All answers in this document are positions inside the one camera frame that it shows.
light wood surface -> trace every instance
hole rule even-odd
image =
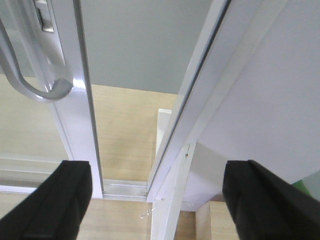
[[[103,178],[146,181],[155,157],[158,109],[176,94],[92,85]]]
[[[0,192],[0,218],[26,197]],[[143,219],[140,216],[150,207],[145,202],[92,199],[77,240],[149,240],[151,216]],[[175,240],[195,240],[194,212],[181,212]]]
[[[181,211],[174,240],[196,240],[196,213]]]
[[[37,85],[35,78],[26,79]],[[0,153],[68,159],[48,106],[17,92],[4,74],[0,74],[0,112]]]
[[[209,201],[196,212],[196,240],[239,240],[225,202]]]
[[[211,240],[210,203],[207,202],[195,213],[196,240]]]

white wall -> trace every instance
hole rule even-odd
[[[185,200],[221,191],[222,160],[254,159],[289,183],[318,171],[319,93],[320,1],[290,0],[199,138]]]

door handle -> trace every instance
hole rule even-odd
[[[19,68],[15,51],[8,37],[5,26],[0,19],[0,65],[11,86],[21,94],[37,102],[51,103],[64,98],[73,85],[64,78],[53,82],[48,92],[40,91],[30,85],[23,77]]]

white frame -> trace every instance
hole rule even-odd
[[[157,197],[171,165],[183,145],[188,143],[186,140],[189,132],[209,97],[210,92],[195,95],[194,89],[195,87],[210,89],[213,86],[208,86],[205,81],[199,83],[199,80],[196,85],[194,84],[229,3],[229,0],[215,0],[210,6],[172,110],[167,130],[151,168],[147,181],[147,202],[151,203]]]
[[[7,0],[7,4],[21,32],[22,43],[34,73],[37,79],[44,80],[41,82],[44,89],[52,86],[52,79],[56,79],[55,76],[63,76],[73,83],[71,92],[65,98],[48,106],[69,160],[89,161],[92,172],[92,197],[103,198],[98,138],[82,32],[80,1],[47,0],[50,13],[54,14],[55,25],[58,28],[60,43],[57,44],[61,44],[65,68],[43,64],[46,62],[46,57],[38,41],[43,33],[35,18],[33,1],[21,3],[19,0]],[[29,28],[25,31],[27,21]]]
[[[197,112],[198,107],[200,108],[200,114],[196,116],[195,121],[192,122],[192,126],[190,128],[188,128],[188,125],[183,123],[183,118],[185,118],[186,115],[181,115],[181,118],[179,119],[179,127],[181,127],[181,123],[183,123],[182,127],[185,127],[184,129],[187,136],[184,139],[178,138],[179,141],[176,141],[176,144],[174,144],[173,147],[178,148],[181,143],[183,143],[184,146],[188,143],[193,143],[193,155],[195,143],[201,133],[217,111],[218,107],[221,105],[223,99],[227,96],[238,76],[250,61],[255,50],[265,37],[270,27],[274,24],[280,12],[286,6],[287,1],[288,0],[263,0],[259,2],[257,1],[255,4],[242,4],[242,7],[245,7],[244,11],[241,11],[239,5],[232,6],[231,13],[234,15],[231,14],[228,15],[228,17],[236,24],[237,21],[235,21],[235,19],[246,14],[246,11],[250,18],[242,25],[240,31],[237,32],[239,38],[235,37],[231,44],[232,49],[229,51],[229,55],[226,56],[227,61],[224,65],[220,66],[221,72],[219,72],[219,77],[216,81],[214,81],[212,68],[213,63],[216,63],[217,61],[212,61],[212,59],[213,56],[215,56],[214,50],[217,48],[219,40],[215,42],[216,45],[212,44],[210,53],[205,59],[201,68],[201,73],[198,75],[196,85],[193,87],[192,91],[193,93],[206,92],[206,88],[210,87],[208,82],[206,82],[207,79],[213,80],[211,83],[213,84],[213,87],[209,92],[208,98],[205,99],[206,101],[203,101],[199,106],[194,105],[194,103],[197,103],[197,99],[203,100],[204,95],[194,94],[189,96],[191,102],[187,102],[184,112],[187,111],[186,115],[188,116],[188,113]],[[192,159],[186,160],[185,164],[188,167],[184,167],[182,164],[182,153],[185,152],[185,147],[181,147],[180,153],[177,157],[168,157],[164,155],[162,165],[159,166],[159,169],[157,170],[158,173],[155,173],[155,180],[158,182],[156,182],[156,184],[153,183],[149,190],[149,195],[147,196],[147,201],[153,202],[151,223],[152,240],[174,239],[178,216],[183,201],[184,189],[187,184],[187,176],[190,168],[189,164],[191,164],[192,161]]]

lock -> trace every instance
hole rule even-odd
[[[54,26],[46,0],[33,0],[42,31],[53,33]]]

